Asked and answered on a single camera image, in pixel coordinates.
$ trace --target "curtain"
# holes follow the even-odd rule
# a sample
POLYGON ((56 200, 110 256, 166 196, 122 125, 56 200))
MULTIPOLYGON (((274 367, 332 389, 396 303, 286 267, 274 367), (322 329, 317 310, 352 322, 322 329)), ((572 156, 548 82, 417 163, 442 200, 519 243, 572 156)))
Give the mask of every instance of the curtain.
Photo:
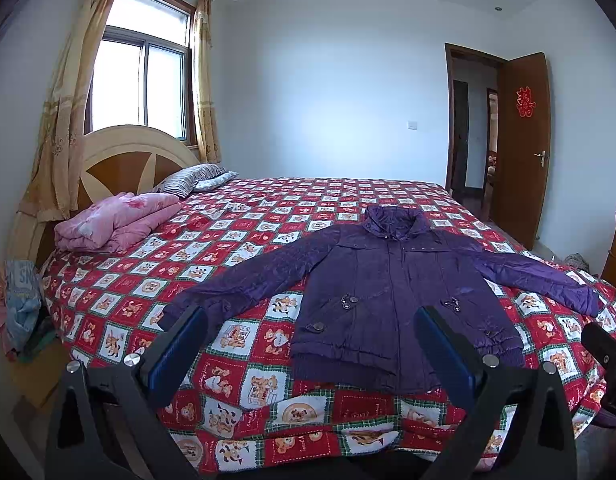
POLYGON ((198 1, 190 42, 195 131, 201 162, 221 161, 214 106, 210 93, 210 5, 211 0, 198 1))
POLYGON ((114 0, 83 0, 44 103, 31 182, 20 209, 41 222, 77 209, 83 121, 95 58, 114 0))

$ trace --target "silver bolt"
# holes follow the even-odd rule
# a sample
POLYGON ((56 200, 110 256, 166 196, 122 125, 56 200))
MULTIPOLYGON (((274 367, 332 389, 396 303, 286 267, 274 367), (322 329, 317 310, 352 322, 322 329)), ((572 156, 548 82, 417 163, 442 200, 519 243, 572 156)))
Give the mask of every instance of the silver bolt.
POLYGON ((74 361, 70 361, 67 365, 66 365, 66 370, 68 371, 68 373, 75 373, 77 370, 79 370, 79 367, 82 365, 81 362, 74 360, 74 361))
POLYGON ((553 375, 557 372, 557 367, 550 361, 544 361, 542 363, 542 368, 544 369, 544 372, 550 375, 553 375))
POLYGON ((133 366, 136 366, 140 360, 141 360, 141 356, 133 352, 131 354, 128 354, 126 357, 124 357, 124 364, 126 366, 133 367, 133 366))
POLYGON ((488 368, 497 368, 499 366, 499 358, 496 355, 488 354, 482 357, 482 363, 488 368))

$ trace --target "wooden headboard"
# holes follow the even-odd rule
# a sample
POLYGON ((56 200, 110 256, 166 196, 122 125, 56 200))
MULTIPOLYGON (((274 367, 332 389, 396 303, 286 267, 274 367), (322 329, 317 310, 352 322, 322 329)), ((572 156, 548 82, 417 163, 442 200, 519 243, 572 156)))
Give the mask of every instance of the wooden headboard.
MULTIPOLYGON (((148 126, 111 126, 84 136, 78 211, 120 192, 145 193, 167 176, 199 164, 180 141, 148 126)), ((37 269, 54 250, 56 222, 39 222, 17 211, 9 259, 32 260, 37 269)))

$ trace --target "pillow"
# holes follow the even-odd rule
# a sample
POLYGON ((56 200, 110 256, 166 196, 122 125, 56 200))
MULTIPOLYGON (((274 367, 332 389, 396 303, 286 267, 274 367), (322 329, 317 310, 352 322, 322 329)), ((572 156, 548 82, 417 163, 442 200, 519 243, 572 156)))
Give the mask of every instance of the pillow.
POLYGON ((218 187, 223 186, 226 182, 230 182, 237 175, 239 175, 239 173, 235 171, 229 171, 228 173, 216 176, 215 178, 210 178, 208 180, 200 180, 195 186, 195 189, 192 190, 192 192, 207 193, 208 191, 212 191, 213 189, 217 189, 218 187))
POLYGON ((224 173, 226 170, 216 164, 198 164, 167 176, 152 189, 152 192, 170 193, 185 198, 200 180, 215 178, 224 173))

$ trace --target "bedspread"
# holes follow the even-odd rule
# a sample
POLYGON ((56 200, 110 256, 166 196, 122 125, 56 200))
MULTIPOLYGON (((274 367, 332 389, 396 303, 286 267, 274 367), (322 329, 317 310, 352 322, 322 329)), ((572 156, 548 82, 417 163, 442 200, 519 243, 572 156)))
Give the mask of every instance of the bedspread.
MULTIPOLYGON (((128 251, 56 252, 42 279, 48 309, 74 358, 93 367, 116 364, 150 346, 163 307, 182 290, 305 232, 357 222, 375 203, 418 207, 435 228, 473 237, 491 251, 522 250, 434 184, 235 180, 191 196, 177 217, 128 251)), ((597 322, 616 339, 616 290, 585 272, 551 265, 597 289, 604 303, 597 322)), ((226 321, 198 354, 171 405, 158 413, 182 452, 203 472, 385 448, 434 459, 464 416, 442 390, 396 397, 293 380, 290 341, 304 283, 226 321)), ((526 365, 549 360, 559 369, 578 435, 605 392, 602 368, 580 340, 591 319, 535 293, 489 285, 522 338, 526 365)), ((496 459, 514 409, 502 412, 481 468, 496 459)))

